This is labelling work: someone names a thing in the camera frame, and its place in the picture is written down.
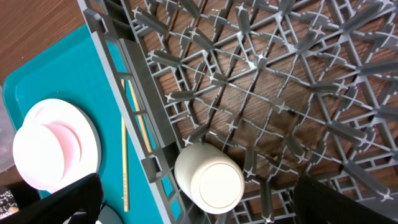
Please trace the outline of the white cup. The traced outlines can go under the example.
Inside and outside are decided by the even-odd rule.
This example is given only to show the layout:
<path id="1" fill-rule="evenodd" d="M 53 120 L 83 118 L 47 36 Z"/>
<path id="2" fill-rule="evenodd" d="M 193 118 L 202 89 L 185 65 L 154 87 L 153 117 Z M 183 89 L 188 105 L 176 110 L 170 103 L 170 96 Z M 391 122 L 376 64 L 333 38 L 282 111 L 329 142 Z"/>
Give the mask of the white cup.
<path id="1" fill-rule="evenodd" d="M 174 176 L 193 203 L 215 215 L 237 206 L 245 189 L 243 172 L 237 163 L 208 143 L 182 149 L 175 161 Z"/>

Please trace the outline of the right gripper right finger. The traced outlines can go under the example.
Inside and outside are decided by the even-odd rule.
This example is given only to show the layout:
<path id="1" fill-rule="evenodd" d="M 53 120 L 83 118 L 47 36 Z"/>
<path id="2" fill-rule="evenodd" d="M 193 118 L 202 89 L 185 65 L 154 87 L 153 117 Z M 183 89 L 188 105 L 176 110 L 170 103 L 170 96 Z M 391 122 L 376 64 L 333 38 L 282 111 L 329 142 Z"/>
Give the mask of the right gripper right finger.
<path id="1" fill-rule="evenodd" d="M 306 175 L 295 184 L 293 204 L 299 223 L 395 223 Z"/>

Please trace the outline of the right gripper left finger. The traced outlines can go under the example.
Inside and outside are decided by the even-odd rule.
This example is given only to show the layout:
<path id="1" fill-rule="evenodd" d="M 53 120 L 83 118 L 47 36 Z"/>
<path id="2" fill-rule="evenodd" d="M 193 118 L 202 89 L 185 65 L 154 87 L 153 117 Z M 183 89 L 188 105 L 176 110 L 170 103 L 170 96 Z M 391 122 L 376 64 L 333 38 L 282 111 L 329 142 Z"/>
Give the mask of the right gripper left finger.
<path id="1" fill-rule="evenodd" d="M 3 224 L 72 223 L 94 224 L 102 210 L 104 192 L 97 173 L 60 189 L 1 220 Z"/>

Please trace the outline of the rice and food scraps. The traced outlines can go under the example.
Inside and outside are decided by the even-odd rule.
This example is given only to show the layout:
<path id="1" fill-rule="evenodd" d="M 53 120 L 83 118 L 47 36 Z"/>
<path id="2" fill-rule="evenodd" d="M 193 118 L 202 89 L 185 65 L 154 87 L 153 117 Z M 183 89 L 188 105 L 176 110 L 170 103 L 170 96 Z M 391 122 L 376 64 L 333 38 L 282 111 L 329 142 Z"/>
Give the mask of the rice and food scraps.
<path id="1" fill-rule="evenodd" d="M 0 194 L 0 218 L 6 218 L 19 211 L 16 200 L 9 189 L 1 189 Z"/>

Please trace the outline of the grey bowl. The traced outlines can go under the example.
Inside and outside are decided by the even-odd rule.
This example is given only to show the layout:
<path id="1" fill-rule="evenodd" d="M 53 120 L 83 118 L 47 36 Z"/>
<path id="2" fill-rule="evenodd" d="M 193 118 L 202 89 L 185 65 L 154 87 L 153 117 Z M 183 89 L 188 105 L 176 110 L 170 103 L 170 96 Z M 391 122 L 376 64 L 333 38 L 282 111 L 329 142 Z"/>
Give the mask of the grey bowl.
<path id="1" fill-rule="evenodd" d="M 123 221 L 111 207 L 105 205 L 95 224 L 123 224 Z"/>

